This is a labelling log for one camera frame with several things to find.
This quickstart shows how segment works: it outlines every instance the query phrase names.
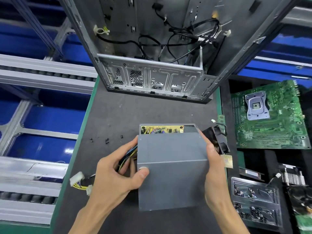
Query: work bench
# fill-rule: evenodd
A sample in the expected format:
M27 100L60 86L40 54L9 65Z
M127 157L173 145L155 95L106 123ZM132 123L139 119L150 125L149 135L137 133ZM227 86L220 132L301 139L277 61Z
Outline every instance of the work bench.
M211 119L224 114L234 167L227 169L228 179L239 176L228 82L223 85L208 104L199 104L108 92L98 78L53 214L52 232L68 233L88 201L85 191L70 187L69 178L79 171L85 176L94 174L97 162L132 140L142 123L195 123L204 130L213 125ZM139 212L138 192L132 191L111 212L99 233L195 232L221 233L208 206Z

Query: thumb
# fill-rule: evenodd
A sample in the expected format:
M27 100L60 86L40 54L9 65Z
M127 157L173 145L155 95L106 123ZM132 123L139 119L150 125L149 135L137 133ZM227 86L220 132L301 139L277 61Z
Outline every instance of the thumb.
M149 174L148 168L139 169L131 178L130 189L135 190L140 188L140 186L142 185L143 181L145 180L148 174Z
M220 155L217 153L212 143L207 144L206 150L207 150L207 156L208 156L210 165L212 165L213 163L219 162L221 160Z

